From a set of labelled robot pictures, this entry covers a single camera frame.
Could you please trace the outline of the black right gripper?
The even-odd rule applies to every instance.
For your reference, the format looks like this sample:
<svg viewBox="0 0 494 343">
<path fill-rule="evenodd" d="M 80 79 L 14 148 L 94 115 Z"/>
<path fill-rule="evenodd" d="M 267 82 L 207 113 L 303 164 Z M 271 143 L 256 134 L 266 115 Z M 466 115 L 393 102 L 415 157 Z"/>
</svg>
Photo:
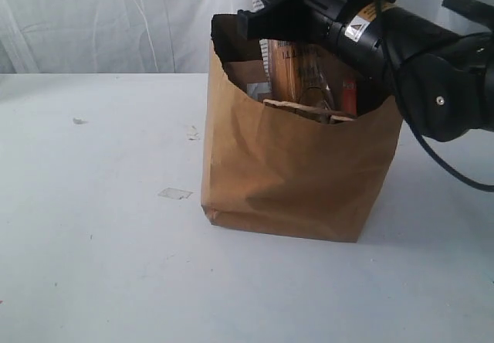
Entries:
<svg viewBox="0 0 494 343">
<path fill-rule="evenodd" d="M 237 13 L 245 39 L 316 44 L 361 75 L 394 82 L 384 26 L 384 6 L 395 0 L 261 0 L 256 12 Z"/>
</svg>

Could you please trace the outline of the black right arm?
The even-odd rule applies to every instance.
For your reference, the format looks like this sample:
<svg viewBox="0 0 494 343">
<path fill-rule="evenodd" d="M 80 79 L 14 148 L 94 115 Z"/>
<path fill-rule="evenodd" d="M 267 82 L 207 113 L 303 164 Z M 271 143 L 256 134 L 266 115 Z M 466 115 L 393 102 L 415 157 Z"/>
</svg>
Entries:
<svg viewBox="0 0 494 343">
<path fill-rule="evenodd" d="M 237 14 L 247 39 L 322 47 L 396 98 L 421 135 L 451 141 L 493 128 L 493 8 L 478 0 L 442 6 L 483 27 L 461 36 L 396 0 L 261 0 Z"/>
</svg>

